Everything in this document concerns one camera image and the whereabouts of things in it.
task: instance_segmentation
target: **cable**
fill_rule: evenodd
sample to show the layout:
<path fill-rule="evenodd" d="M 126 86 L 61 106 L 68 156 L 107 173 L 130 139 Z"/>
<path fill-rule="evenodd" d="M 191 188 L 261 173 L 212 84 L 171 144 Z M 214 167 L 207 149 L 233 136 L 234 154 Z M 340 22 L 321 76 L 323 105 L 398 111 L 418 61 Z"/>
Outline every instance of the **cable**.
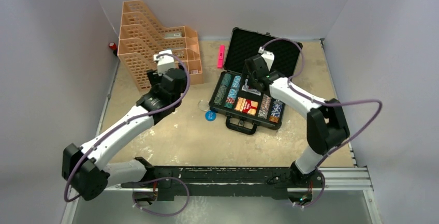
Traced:
<path fill-rule="evenodd" d="M 292 75 L 291 77 L 288 78 L 288 87 L 296 94 L 302 96 L 305 99 L 308 99 L 311 102 L 315 102 L 318 103 L 322 106 L 326 106 L 326 107 L 342 107 L 342 106 L 351 106 L 351 105 L 359 105 L 359 104 L 365 104 L 365 103 L 378 103 L 378 108 L 376 110 L 376 112 L 372 115 L 372 117 L 355 133 L 353 134 L 351 137 L 349 137 L 345 142 L 343 142 L 342 144 L 340 144 L 338 147 L 336 147 L 335 149 L 330 150 L 327 154 L 325 154 L 321 160 L 319 161 L 319 163 L 317 163 L 316 165 L 316 170 L 321 174 L 321 177 L 323 179 L 323 185 L 321 188 L 320 193 L 317 195 L 316 199 L 313 200 L 312 202 L 310 202 L 309 204 L 303 206 L 303 207 L 308 207 L 314 204 L 314 202 L 316 202 L 320 196 L 323 194 L 324 188 L 325 188 L 325 177 L 323 176 L 323 173 L 318 169 L 318 167 L 325 161 L 325 159 L 327 159 L 329 157 L 329 155 L 333 154 L 334 152 L 336 152 L 338 149 L 344 147 L 347 143 L 349 143 L 350 141 L 352 141 L 353 139 L 355 139 L 357 136 L 359 136 L 375 119 L 376 117 L 379 115 L 379 113 L 381 112 L 381 109 L 383 108 L 383 102 L 381 102 L 378 99 L 366 99 L 366 100 L 356 100 L 356 101 L 347 101 L 347 102 L 338 102 L 338 103 L 326 103 L 326 102 L 322 102 L 322 101 L 318 101 L 315 100 L 307 95 L 305 95 L 302 92 L 299 92 L 298 90 L 296 90 L 292 85 L 293 83 L 291 82 L 291 80 L 294 77 L 297 77 L 298 75 L 300 75 L 303 72 L 303 68 L 305 67 L 305 55 L 303 54 L 302 48 L 300 48 L 299 44 L 297 44 L 297 42 L 292 41 L 290 39 L 287 38 L 275 38 L 272 39 L 270 41 L 268 41 L 267 43 L 265 43 L 265 45 L 262 46 L 263 49 L 265 49 L 265 47 L 275 41 L 279 41 L 279 40 L 285 40 L 285 41 L 289 41 L 291 43 L 293 43 L 295 46 L 297 46 L 297 48 L 299 49 L 299 52 L 301 54 L 302 57 L 302 67 L 300 68 L 299 72 L 295 75 Z"/>
<path fill-rule="evenodd" d="M 186 78 L 187 78 L 187 82 L 186 82 L 186 89 L 184 90 L 184 92 L 182 93 L 182 95 L 180 96 L 179 99 L 177 99 L 175 102 L 171 103 L 170 105 L 163 107 L 161 109 L 158 110 L 154 110 L 151 112 L 148 112 L 146 114 L 139 114 L 136 116 L 133 116 L 131 118 L 129 118 L 128 120 L 126 120 L 125 122 L 122 122 L 120 124 L 118 124 L 117 126 L 115 126 L 113 129 L 110 129 L 107 133 L 105 133 L 99 140 L 96 141 L 96 143 L 90 147 L 90 149 L 84 153 L 84 155 L 82 155 L 82 157 L 78 160 L 78 162 L 76 163 L 75 167 L 73 168 L 73 170 L 71 171 L 68 179 L 67 179 L 67 183 L 66 183 L 66 187 L 64 188 L 64 201 L 66 202 L 72 202 L 76 199 L 78 199 L 80 197 L 80 195 L 76 195 L 73 198 L 68 198 L 68 192 L 69 192 L 69 186 L 71 185 L 71 181 L 74 177 L 74 175 L 76 174 L 76 172 L 78 171 L 79 167 L 82 165 L 82 163 L 84 162 L 84 160 L 86 159 L 86 157 L 88 155 L 90 155 L 90 153 L 92 153 L 92 151 L 97 148 L 106 138 L 108 138 L 110 135 L 112 135 L 113 133 L 115 133 L 117 130 L 119 130 L 121 127 L 127 125 L 128 123 L 138 119 L 138 118 L 142 118 L 142 117 L 146 117 L 146 116 L 150 116 L 150 115 L 154 115 L 163 111 L 166 111 L 172 107 L 174 107 L 175 105 L 177 105 L 178 103 L 181 102 L 181 100 L 183 99 L 183 97 L 187 94 L 187 91 L 189 90 L 189 71 L 187 70 L 187 68 L 184 66 L 183 61 L 181 61 L 181 59 L 179 59 L 177 56 L 173 55 L 173 54 L 169 54 L 169 53 L 164 53 L 164 54 L 159 54 L 157 57 L 162 57 L 162 56 L 171 56 L 172 58 L 176 59 L 179 64 L 183 67 L 184 72 L 186 73 Z"/>
<path fill-rule="evenodd" d="M 150 184 L 150 183 L 154 183 L 154 182 L 158 182 L 158 181 L 162 181 L 162 180 L 175 180 L 175 181 L 177 181 L 177 182 L 179 182 L 180 184 L 183 185 L 184 189 L 186 190 L 187 198 L 186 198 L 186 202 L 184 203 L 183 207 L 180 210 L 178 210 L 178 211 L 176 211 L 174 213 L 171 213 L 171 214 L 163 214 L 163 213 L 158 213 L 158 212 L 154 212 L 154 211 L 151 211 L 151 210 L 147 210 L 146 208 L 143 208 L 143 207 L 141 207 L 141 206 L 139 206 L 137 204 L 136 199 L 134 198 L 134 192 L 133 192 L 133 202 L 134 202 L 133 207 L 137 207 L 138 209 L 140 209 L 142 211 L 145 211 L 147 213 L 153 214 L 153 215 L 164 216 L 164 217 L 174 216 L 174 215 L 177 215 L 177 214 L 181 213 L 187 207 L 187 205 L 189 204 L 190 196 L 189 196 L 189 188 L 180 179 L 178 179 L 176 177 L 167 176 L 167 177 L 161 177 L 161 178 L 157 178 L 157 179 L 146 181 L 146 182 L 138 182 L 138 183 L 135 183 L 135 185 Z"/>

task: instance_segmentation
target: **case handle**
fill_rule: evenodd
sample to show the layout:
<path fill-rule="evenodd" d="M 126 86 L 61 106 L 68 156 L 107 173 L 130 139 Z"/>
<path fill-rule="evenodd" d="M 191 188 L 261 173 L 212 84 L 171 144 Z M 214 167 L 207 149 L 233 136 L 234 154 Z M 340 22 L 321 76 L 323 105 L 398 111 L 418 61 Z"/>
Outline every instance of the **case handle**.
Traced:
<path fill-rule="evenodd" d="M 249 129 L 249 128 L 244 127 L 244 124 L 236 125 L 236 124 L 230 123 L 230 119 L 231 119 L 230 116 L 228 116 L 227 119 L 226 119 L 226 127 L 228 129 L 241 132 L 241 133 L 243 133 L 245 135 L 254 135 L 256 133 L 256 128 L 258 128 L 258 125 L 253 124 L 253 128 Z"/>

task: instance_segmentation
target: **tabletop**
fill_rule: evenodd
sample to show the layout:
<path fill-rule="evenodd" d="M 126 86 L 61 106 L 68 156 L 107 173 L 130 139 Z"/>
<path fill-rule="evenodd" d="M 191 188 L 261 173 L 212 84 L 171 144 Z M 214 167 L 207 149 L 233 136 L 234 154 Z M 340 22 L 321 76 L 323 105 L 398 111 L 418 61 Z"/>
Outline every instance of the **tabletop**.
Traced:
<path fill-rule="evenodd" d="M 223 115 L 218 114 L 211 122 L 206 120 L 198 102 L 209 101 L 215 89 L 222 72 L 216 67 L 222 44 L 227 50 L 228 41 L 200 41 L 204 84 L 192 85 L 174 113 L 134 138 L 111 162 L 125 162 L 141 156 L 152 165 L 161 166 L 289 167 L 302 154 L 308 145 L 306 120 L 291 108 L 285 109 L 279 130 L 258 127 L 252 136 L 228 129 Z M 335 97 L 320 42 L 303 42 L 303 52 L 305 68 L 294 78 L 294 84 L 325 99 Z M 127 69 L 120 64 L 102 130 L 124 116 L 140 96 Z M 349 148 L 341 148 L 322 166 L 352 167 Z"/>

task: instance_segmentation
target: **poker chip case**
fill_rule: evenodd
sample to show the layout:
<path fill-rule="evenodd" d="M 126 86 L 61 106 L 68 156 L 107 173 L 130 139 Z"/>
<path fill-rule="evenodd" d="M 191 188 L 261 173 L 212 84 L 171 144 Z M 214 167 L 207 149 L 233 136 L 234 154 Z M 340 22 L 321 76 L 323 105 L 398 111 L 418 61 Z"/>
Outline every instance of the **poker chip case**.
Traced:
<path fill-rule="evenodd" d="M 253 135 L 258 126 L 276 130 L 282 125 L 285 104 L 249 89 L 245 78 L 241 78 L 244 61 L 257 55 L 259 47 L 274 38 L 269 33 L 237 27 L 232 31 L 223 65 L 225 71 L 221 72 L 209 101 L 211 111 L 227 116 L 226 126 L 229 129 Z M 299 49 L 294 44 L 280 40 L 269 44 L 266 50 L 274 53 L 272 71 L 277 70 L 286 77 L 294 73 L 299 57 Z M 238 124 L 232 123 L 232 119 L 237 119 Z M 252 128 L 245 127 L 245 123 L 253 124 Z"/>

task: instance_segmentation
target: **orange plastic rack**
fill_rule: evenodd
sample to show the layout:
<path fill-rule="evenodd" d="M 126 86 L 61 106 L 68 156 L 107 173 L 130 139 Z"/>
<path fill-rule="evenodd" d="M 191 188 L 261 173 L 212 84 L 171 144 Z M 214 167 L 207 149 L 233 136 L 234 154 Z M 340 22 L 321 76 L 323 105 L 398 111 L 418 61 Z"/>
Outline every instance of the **orange plastic rack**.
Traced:
<path fill-rule="evenodd" d="M 157 69 L 153 55 L 163 50 L 172 50 L 183 61 L 191 85 L 204 82 L 197 32 L 188 26 L 164 27 L 142 1 L 124 2 L 118 57 L 139 91 L 151 87 L 146 71 Z"/>

